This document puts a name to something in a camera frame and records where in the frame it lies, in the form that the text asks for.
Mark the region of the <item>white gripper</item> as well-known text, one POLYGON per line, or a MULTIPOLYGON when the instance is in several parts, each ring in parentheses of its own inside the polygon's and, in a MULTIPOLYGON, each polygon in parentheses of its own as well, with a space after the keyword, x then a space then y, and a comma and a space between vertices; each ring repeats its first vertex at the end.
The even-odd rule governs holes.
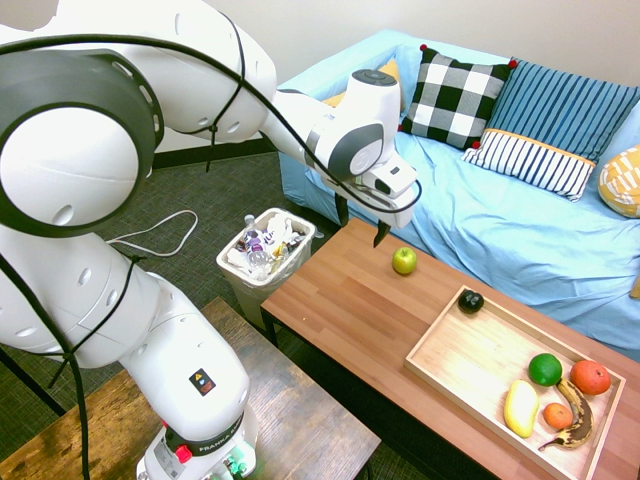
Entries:
POLYGON ((326 178, 325 185, 335 192, 334 203, 341 226, 346 226, 349 222, 349 202, 378 220, 373 239, 374 248, 381 244, 391 227, 403 228, 410 222, 414 205, 418 200, 418 194, 412 186, 392 197, 390 193, 384 193, 379 189, 379 180, 375 181, 374 186, 368 186, 363 180, 336 183, 326 178))

